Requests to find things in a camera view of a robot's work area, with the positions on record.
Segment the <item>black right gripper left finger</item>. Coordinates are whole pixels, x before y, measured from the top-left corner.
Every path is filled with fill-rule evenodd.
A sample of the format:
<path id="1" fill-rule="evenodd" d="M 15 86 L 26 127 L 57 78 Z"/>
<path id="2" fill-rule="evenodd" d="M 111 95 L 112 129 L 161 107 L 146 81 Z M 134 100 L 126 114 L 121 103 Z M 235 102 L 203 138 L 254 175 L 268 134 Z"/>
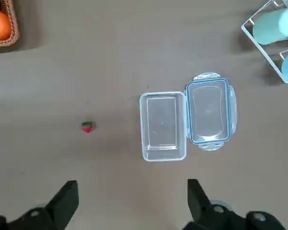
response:
<path id="1" fill-rule="evenodd" d="M 78 206 L 78 183 L 71 180 L 44 207 L 35 207 L 11 222 L 0 216 L 0 230 L 64 230 Z"/>

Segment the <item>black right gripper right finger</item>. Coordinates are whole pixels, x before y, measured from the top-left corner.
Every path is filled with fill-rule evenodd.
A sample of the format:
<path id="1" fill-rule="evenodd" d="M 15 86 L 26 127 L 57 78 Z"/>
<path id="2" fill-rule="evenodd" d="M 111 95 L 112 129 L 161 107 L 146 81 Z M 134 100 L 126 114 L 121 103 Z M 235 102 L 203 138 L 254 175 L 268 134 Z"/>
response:
<path id="1" fill-rule="evenodd" d="M 185 230 L 285 230 L 273 215 L 250 211 L 245 217 L 237 215 L 223 204 L 212 203 L 196 179 L 187 181 L 187 199 L 193 220 Z"/>

